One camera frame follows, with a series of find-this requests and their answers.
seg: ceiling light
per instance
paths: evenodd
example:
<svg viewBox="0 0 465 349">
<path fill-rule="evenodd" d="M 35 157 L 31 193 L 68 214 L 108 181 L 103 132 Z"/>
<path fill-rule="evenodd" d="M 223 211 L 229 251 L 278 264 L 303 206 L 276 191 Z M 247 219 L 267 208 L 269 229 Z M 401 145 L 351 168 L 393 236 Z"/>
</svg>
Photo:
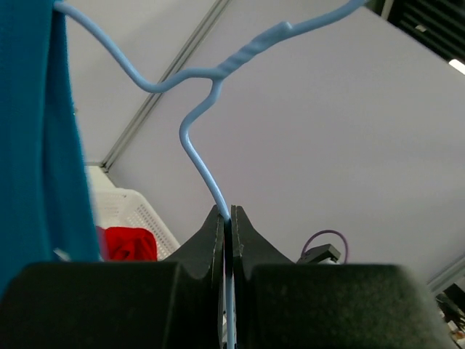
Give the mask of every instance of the ceiling light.
<svg viewBox="0 0 465 349">
<path fill-rule="evenodd" d="M 465 75 L 465 64 L 463 64 L 460 60 L 451 60 L 449 64 Z"/>
</svg>

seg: teal garment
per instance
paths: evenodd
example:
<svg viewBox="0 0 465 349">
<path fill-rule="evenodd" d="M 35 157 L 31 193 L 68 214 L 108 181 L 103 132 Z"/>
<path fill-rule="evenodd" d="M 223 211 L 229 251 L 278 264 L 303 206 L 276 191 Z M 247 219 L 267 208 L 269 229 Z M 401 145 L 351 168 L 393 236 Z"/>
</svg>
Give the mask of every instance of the teal garment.
<svg viewBox="0 0 465 349">
<path fill-rule="evenodd" d="M 98 261 L 53 0 L 0 0 L 0 294 L 32 262 Z"/>
</svg>

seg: white plastic basket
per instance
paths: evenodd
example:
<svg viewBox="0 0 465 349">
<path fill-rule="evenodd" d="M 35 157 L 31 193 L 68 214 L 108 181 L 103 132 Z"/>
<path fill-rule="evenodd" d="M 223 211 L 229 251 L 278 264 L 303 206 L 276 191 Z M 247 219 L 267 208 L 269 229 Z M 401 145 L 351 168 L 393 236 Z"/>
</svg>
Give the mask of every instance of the white plastic basket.
<svg viewBox="0 0 465 349">
<path fill-rule="evenodd" d="M 164 260 L 176 251 L 179 243 L 144 196 L 129 189 L 96 189 L 94 216 L 102 228 L 145 228 L 157 243 L 158 260 Z"/>
</svg>

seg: red cloth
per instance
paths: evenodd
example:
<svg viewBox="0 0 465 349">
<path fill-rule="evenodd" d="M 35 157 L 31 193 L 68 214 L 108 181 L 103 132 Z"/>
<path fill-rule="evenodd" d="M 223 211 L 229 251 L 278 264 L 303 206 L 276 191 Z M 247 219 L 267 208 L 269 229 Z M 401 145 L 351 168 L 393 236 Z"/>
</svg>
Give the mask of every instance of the red cloth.
<svg viewBox="0 0 465 349">
<path fill-rule="evenodd" d="M 110 260 L 157 260 L 153 234 L 144 228 L 104 229 Z"/>
</svg>

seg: light blue hanger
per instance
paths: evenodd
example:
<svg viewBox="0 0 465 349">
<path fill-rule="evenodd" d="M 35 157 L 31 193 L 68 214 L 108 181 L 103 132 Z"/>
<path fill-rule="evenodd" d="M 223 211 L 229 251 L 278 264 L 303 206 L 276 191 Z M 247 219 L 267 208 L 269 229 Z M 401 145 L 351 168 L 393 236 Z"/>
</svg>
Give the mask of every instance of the light blue hanger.
<svg viewBox="0 0 465 349">
<path fill-rule="evenodd" d="M 335 9 L 332 12 L 321 15 L 319 17 L 307 20 L 295 25 L 289 22 L 281 22 L 271 27 L 267 31 L 256 36 L 247 45 L 242 47 L 234 55 L 229 56 L 223 63 L 215 68 L 187 68 L 174 74 L 169 79 L 159 83 L 152 84 L 144 79 L 136 68 L 128 61 L 123 52 L 111 41 L 110 37 L 105 34 L 102 29 L 93 23 L 86 15 L 78 11 L 65 2 L 56 1 L 54 10 L 63 13 L 73 18 L 77 23 L 81 24 L 90 32 L 100 43 L 111 53 L 115 60 L 120 64 L 123 70 L 129 75 L 132 81 L 141 89 L 150 93 L 166 92 L 176 85 L 180 84 L 189 78 L 210 79 L 212 81 L 211 90 L 208 97 L 197 105 L 184 118 L 179 128 L 179 138 L 182 147 L 188 154 L 197 170 L 200 172 L 203 180 L 208 186 L 214 200 L 218 206 L 218 210 L 225 220 L 226 226 L 230 225 L 230 211 L 226 205 L 225 198 L 221 190 L 216 184 L 209 169 L 206 167 L 202 158 L 195 151 L 189 138 L 189 128 L 192 123 L 204 112 L 206 112 L 217 100 L 221 93 L 223 81 L 243 64 L 257 56 L 259 53 L 269 49 L 278 42 L 292 38 L 294 36 L 308 33 L 314 29 L 321 28 L 325 25 L 334 23 L 342 18 L 350 15 L 356 9 L 364 5 L 365 0 L 349 0 L 345 5 Z M 232 270 L 232 260 L 225 260 L 226 268 Z M 227 316 L 227 346 L 228 349 L 234 348 L 235 343 L 235 327 L 234 327 L 234 303 L 233 303 L 233 279 L 232 274 L 227 273 L 226 277 L 226 316 Z"/>
</svg>

